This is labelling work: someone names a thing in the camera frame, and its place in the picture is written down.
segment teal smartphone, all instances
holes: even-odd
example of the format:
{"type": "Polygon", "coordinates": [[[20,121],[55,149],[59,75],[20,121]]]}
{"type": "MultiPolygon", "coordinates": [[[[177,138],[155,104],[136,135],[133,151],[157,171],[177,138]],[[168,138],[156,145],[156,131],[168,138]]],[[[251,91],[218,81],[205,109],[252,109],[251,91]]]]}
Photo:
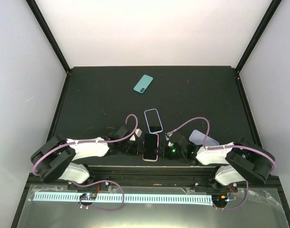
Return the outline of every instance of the teal smartphone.
{"type": "Polygon", "coordinates": [[[134,90],[141,94],[144,93],[152,80],[152,77],[148,75],[143,75],[140,81],[135,85],[134,90]]]}

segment white perforated strip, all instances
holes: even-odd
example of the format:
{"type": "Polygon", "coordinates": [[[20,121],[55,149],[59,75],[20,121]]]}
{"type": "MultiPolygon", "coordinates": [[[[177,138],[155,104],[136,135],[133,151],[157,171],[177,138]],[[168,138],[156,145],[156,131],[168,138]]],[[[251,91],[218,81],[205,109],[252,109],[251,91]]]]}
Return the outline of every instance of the white perforated strip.
{"type": "MultiPolygon", "coordinates": [[[[78,202],[82,193],[35,192],[34,201],[78,202]]],[[[82,202],[120,203],[122,194],[99,193],[95,200],[82,202]]],[[[125,194],[125,203],[200,204],[212,205],[212,197],[206,195],[125,194]]]]}

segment black tabletop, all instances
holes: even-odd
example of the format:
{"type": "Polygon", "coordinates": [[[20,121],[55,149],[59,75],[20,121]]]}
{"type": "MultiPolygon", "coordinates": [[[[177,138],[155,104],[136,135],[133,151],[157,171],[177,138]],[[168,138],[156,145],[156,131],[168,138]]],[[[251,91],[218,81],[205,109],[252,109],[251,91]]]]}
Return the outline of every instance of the black tabletop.
{"type": "MultiPolygon", "coordinates": [[[[129,114],[135,114],[139,128],[148,132],[144,111],[156,108],[164,132],[185,121],[206,117],[209,136],[220,144],[240,137],[252,140],[249,125],[230,66],[100,66],[75,67],[63,101],[54,134],[71,139],[91,139],[117,130],[129,114]],[[134,86],[143,75],[153,81],[143,94],[134,86]]],[[[133,127],[131,118],[128,124],[133,127]]],[[[180,130],[189,137],[195,129],[205,133],[205,121],[194,121],[180,130]]],[[[115,156],[78,160],[88,165],[184,166],[177,161],[143,161],[140,156],[115,156]]]]}

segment phone screen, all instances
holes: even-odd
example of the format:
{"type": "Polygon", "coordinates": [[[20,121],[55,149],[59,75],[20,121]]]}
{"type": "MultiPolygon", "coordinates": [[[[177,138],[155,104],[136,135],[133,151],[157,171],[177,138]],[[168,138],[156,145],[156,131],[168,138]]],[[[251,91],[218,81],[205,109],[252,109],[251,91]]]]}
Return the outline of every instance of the phone screen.
{"type": "Polygon", "coordinates": [[[144,148],[145,153],[143,154],[144,160],[157,160],[157,154],[155,149],[159,145],[159,136],[157,134],[145,134],[144,148]]]}
{"type": "Polygon", "coordinates": [[[163,128],[162,128],[158,110],[151,109],[151,110],[145,111],[145,117],[146,117],[148,129],[150,133],[162,132],[163,128]]]}

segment white wall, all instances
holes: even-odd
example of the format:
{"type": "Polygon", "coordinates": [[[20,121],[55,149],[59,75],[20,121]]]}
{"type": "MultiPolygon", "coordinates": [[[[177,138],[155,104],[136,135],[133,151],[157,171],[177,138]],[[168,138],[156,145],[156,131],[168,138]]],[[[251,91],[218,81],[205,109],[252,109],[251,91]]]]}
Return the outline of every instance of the white wall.
{"type": "Polygon", "coordinates": [[[26,1],[0,0],[0,228],[11,226],[65,75],[26,1]]]}
{"type": "Polygon", "coordinates": [[[290,0],[282,1],[241,78],[264,148],[290,204],[290,0]]]}
{"type": "Polygon", "coordinates": [[[37,0],[70,67],[236,67],[271,0],[37,0]]]}

